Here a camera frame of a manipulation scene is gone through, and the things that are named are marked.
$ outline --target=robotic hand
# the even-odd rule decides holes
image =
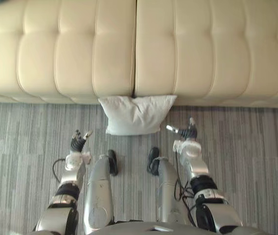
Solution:
[[[75,235],[78,224],[77,201],[83,186],[88,155],[81,151],[92,131],[80,136],[77,130],[70,142],[70,154],[66,156],[65,172],[57,192],[39,219],[34,232],[29,235]]]

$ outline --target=black cable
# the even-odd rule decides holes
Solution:
[[[185,207],[188,211],[188,219],[191,222],[191,224],[194,227],[196,227],[196,224],[195,224],[195,222],[192,218],[192,215],[191,215],[191,211],[196,207],[196,205],[193,205],[191,208],[189,208],[188,201],[187,201],[188,198],[194,198],[194,194],[192,192],[192,188],[188,187],[188,182],[186,183],[185,186],[182,185],[182,182],[181,182],[181,179],[180,179],[180,176],[179,176],[179,170],[178,170],[177,151],[175,151],[175,158],[176,158],[177,180],[176,180],[176,183],[175,183],[174,198],[175,198],[176,201],[180,201],[180,200],[183,201],[183,203],[184,203],[184,205],[185,205]],[[179,187],[179,197],[177,197],[177,195],[176,195],[177,186]]]
[[[66,159],[65,158],[59,158],[58,160],[56,160],[54,163],[53,163],[53,166],[52,166],[52,172],[53,172],[53,175],[54,175],[54,177],[55,177],[55,179],[56,179],[56,181],[59,183],[60,182],[60,180],[59,180],[59,178],[57,178],[57,176],[56,176],[56,174],[55,174],[55,169],[54,169],[54,167],[55,167],[55,164],[57,163],[57,162],[64,162]]]

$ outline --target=white leather sofa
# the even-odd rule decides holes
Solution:
[[[0,102],[278,107],[278,0],[6,0]]]

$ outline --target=gray striped carpet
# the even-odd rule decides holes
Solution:
[[[115,137],[105,134],[100,106],[0,104],[0,235],[33,229],[57,189],[52,163],[69,153],[75,129],[94,130],[85,147],[93,155],[87,176],[100,154],[109,148],[117,152],[116,220],[155,221],[158,179],[146,173],[147,153],[158,146],[172,162],[177,136],[165,125],[184,127],[190,115],[211,175],[244,223],[278,234],[278,109],[174,107],[161,132]],[[86,189],[79,199],[78,234],[83,234],[85,194]]]

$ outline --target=white pillow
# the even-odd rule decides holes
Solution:
[[[109,119],[106,133],[117,136],[144,135],[160,130],[160,124],[172,107],[176,95],[100,98]]]

